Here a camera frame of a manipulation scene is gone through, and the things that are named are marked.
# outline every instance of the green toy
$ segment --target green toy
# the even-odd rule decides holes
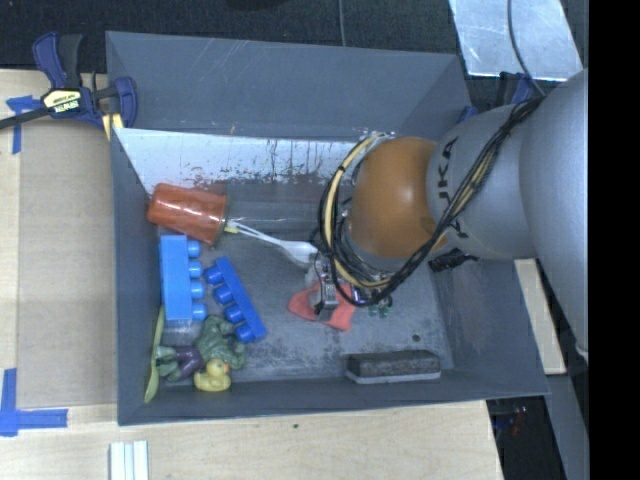
[[[233,335],[234,325],[224,318],[211,315],[204,321],[202,333],[193,346],[155,347],[158,373],[175,382],[203,369],[212,359],[220,359],[232,370],[245,364],[245,345]]]

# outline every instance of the yellow toy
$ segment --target yellow toy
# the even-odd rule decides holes
[[[231,386],[229,364],[222,359],[211,359],[205,366],[206,372],[196,372],[193,383],[202,391],[224,391]]]

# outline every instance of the orange plastic cup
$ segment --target orange plastic cup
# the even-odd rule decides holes
[[[147,219],[158,226],[214,245],[226,218],[227,196],[223,190],[220,192],[158,183],[147,210]]]

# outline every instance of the black floor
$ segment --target black floor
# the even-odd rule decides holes
[[[561,2],[587,67],[589,0]],[[86,36],[84,72],[106,71],[106,30],[460,53],[447,0],[0,0],[0,67],[34,68],[31,45],[52,30]],[[468,77],[468,89],[480,110],[495,106],[497,79]],[[587,400],[588,372],[571,352],[570,331],[567,338],[561,328],[561,338]],[[489,407],[501,414],[497,442],[507,480],[565,478],[542,398]],[[505,416],[512,409],[524,417]]]

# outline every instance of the orange object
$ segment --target orange object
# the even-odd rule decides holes
[[[345,292],[351,289],[348,284],[341,284],[340,286]],[[316,283],[313,288],[296,293],[289,301],[289,311],[307,320],[315,320],[316,315],[313,308],[309,305],[309,294],[317,291],[319,288],[320,283]],[[336,297],[338,298],[338,307],[333,310],[331,320],[323,323],[339,331],[348,331],[351,329],[351,317],[356,307],[349,304],[340,293],[337,293]]]
[[[165,228],[214,245],[224,228],[227,196],[158,183],[147,210],[147,219]]]

